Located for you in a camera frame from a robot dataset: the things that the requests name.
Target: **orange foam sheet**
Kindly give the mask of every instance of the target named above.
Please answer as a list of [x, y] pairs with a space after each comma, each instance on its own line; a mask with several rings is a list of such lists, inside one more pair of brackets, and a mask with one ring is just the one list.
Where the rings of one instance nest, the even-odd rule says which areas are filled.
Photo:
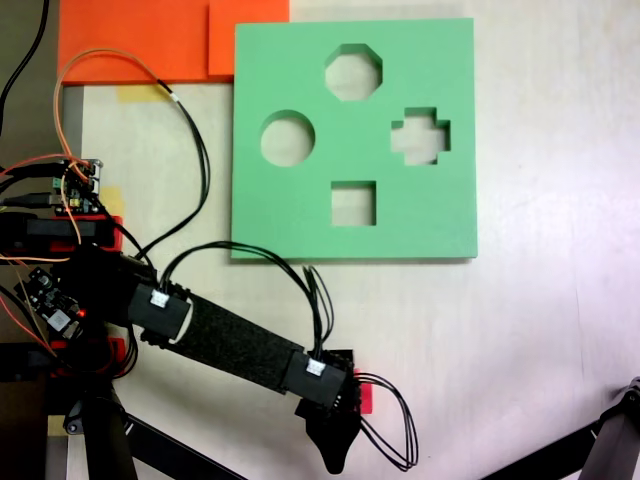
[[[207, 81], [209, 0], [60, 0], [58, 70], [89, 48], [120, 48], [167, 82]], [[65, 84], [147, 83], [132, 62], [79, 62]]]
[[[233, 81], [235, 25], [288, 22], [288, 0], [60, 0], [58, 70], [90, 48], [131, 52], [168, 83]], [[67, 85], [152, 80], [109, 55], [79, 62]]]
[[289, 0], [211, 0], [209, 8], [209, 77], [232, 82], [235, 30], [239, 23], [289, 22]]

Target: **yellow tape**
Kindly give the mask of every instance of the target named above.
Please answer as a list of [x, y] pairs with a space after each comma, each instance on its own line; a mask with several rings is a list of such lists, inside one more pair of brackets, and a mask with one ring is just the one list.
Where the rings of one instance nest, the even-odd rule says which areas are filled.
[[116, 87], [120, 103], [170, 102], [171, 98], [160, 85], [118, 85]]
[[47, 418], [48, 427], [47, 435], [50, 437], [66, 437], [67, 432], [62, 426], [64, 423], [64, 415], [49, 415]]
[[124, 217], [124, 199], [119, 187], [100, 187], [100, 201], [111, 215]]

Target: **black metal stand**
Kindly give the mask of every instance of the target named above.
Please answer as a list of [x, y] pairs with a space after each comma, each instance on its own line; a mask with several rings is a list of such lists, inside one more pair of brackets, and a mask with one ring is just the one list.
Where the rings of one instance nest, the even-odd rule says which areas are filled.
[[127, 437], [135, 458], [174, 480], [246, 480], [131, 415]]
[[127, 415], [110, 382], [86, 385], [64, 426], [70, 435], [84, 434], [91, 480], [137, 480], [133, 458], [174, 480], [246, 480]]
[[632, 480], [640, 454], [640, 377], [622, 390], [600, 420], [483, 480]]

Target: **white connector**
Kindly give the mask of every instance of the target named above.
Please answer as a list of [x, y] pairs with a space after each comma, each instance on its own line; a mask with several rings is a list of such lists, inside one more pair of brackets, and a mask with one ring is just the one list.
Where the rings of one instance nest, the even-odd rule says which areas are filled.
[[151, 292], [151, 300], [149, 301], [151, 302], [151, 305], [165, 308], [167, 306], [167, 303], [169, 302], [169, 295], [158, 290], [154, 290], [153, 292]]
[[326, 365], [322, 362], [314, 360], [313, 358], [309, 359], [309, 363], [307, 363], [307, 372], [319, 377], [324, 372]]

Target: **black foam sleeve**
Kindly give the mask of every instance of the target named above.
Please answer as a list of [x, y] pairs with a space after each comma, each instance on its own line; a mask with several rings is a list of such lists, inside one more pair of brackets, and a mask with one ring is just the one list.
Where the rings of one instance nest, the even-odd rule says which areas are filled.
[[244, 378], [278, 393], [294, 351], [303, 347], [191, 294], [187, 332], [167, 350]]

